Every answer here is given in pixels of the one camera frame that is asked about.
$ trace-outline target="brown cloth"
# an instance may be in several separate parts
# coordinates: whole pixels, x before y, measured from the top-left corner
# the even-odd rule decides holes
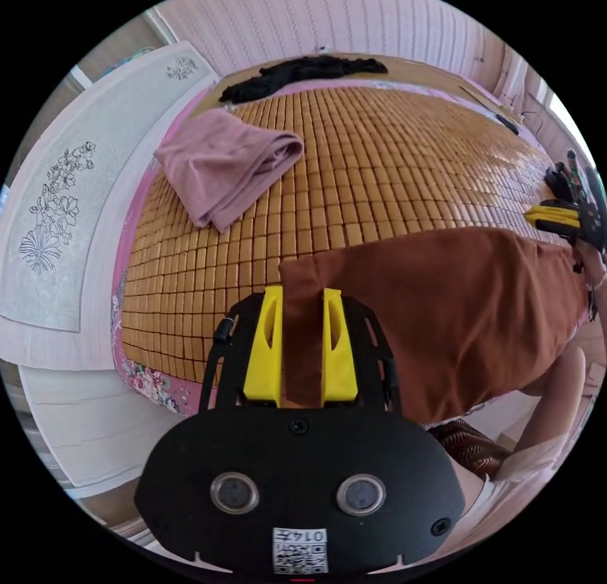
[[[441,422],[525,387],[587,308],[571,249],[494,228],[408,234],[280,265],[286,397],[318,407],[322,290],[371,308],[395,356],[403,416]]]

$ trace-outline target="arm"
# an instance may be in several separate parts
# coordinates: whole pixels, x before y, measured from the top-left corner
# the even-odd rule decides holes
[[[579,243],[576,259],[584,263],[586,281],[597,285],[605,272],[601,254],[586,243]],[[605,350],[607,351],[607,281],[595,291]],[[546,372],[541,399],[516,446],[521,451],[569,432],[582,397],[586,379],[586,359],[580,348],[568,346]]]

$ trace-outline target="pink bed sheet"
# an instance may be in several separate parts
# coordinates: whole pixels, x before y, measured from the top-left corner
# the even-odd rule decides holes
[[[481,89],[491,100],[495,98],[486,92],[482,87],[469,81],[476,88]],[[494,114],[479,104],[457,97],[444,91],[421,87],[420,85],[411,85],[407,83],[397,83],[382,80],[360,80],[355,78],[344,78],[337,80],[309,80],[299,83],[287,85],[275,95],[294,94],[303,91],[309,91],[319,88],[336,88],[336,87],[372,87],[383,89],[396,89],[411,93],[419,93],[430,97],[440,97],[444,100],[454,102],[464,106],[470,110],[482,114],[483,116],[499,123]],[[205,97],[210,89],[204,89],[196,95],[190,103],[175,117],[175,120],[169,127],[162,142],[170,139],[181,123],[188,117],[194,107]],[[237,106],[230,104],[225,106],[227,110],[233,110]],[[531,144],[534,148],[545,152],[533,134],[524,126],[519,127],[520,136]],[[181,380],[157,370],[150,369],[140,363],[135,363],[125,357],[122,344],[122,303],[124,298],[124,287],[126,282],[126,269],[128,267],[128,259],[135,240],[135,230],[137,223],[145,203],[145,197],[152,184],[156,174],[160,168],[156,159],[152,159],[144,175],[142,176],[135,196],[131,202],[126,221],[122,230],[118,252],[116,254],[116,263],[114,266],[113,277],[113,294],[111,305],[111,334],[114,350],[114,362],[116,368],[120,372],[125,384],[134,391],[143,394],[154,403],[162,405],[175,413],[181,414],[183,417],[198,412],[200,402],[200,392],[202,386],[196,382]],[[214,401],[214,396],[211,398],[211,404]]]

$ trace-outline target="window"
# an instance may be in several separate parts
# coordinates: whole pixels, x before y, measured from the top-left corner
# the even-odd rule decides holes
[[[565,125],[565,128],[569,131],[573,139],[579,144],[580,150],[588,159],[588,162],[594,169],[596,169],[596,163],[592,158],[592,154],[590,154],[590,148],[588,147],[588,144],[586,144],[586,140],[584,140],[582,137],[580,130],[577,128],[577,125],[571,118],[571,114],[567,112],[567,108],[563,105],[562,101],[557,98],[556,94],[552,94],[548,107],[550,111]]]

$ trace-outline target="cable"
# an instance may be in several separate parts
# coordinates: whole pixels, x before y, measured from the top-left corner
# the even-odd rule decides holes
[[[536,131],[536,138],[537,138],[537,134],[541,131],[541,128],[544,126],[544,119],[537,113],[534,112],[533,110],[524,110],[523,112],[520,113],[520,115],[524,118],[526,114],[535,114],[540,121],[540,125],[539,125],[539,129]]]

